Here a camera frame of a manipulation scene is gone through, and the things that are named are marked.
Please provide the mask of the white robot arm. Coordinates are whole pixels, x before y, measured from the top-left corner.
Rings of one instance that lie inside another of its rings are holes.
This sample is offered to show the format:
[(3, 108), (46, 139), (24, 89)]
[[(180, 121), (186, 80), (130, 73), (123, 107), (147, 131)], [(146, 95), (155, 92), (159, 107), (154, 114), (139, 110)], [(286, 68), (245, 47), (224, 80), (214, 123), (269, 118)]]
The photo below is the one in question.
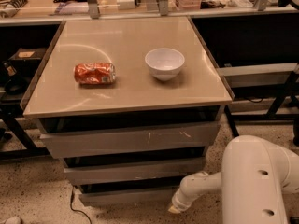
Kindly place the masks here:
[(289, 224), (285, 192), (299, 192), (299, 155), (252, 135), (226, 146), (221, 171), (204, 171), (182, 179), (169, 211), (179, 214), (200, 196), (219, 190), (222, 224)]

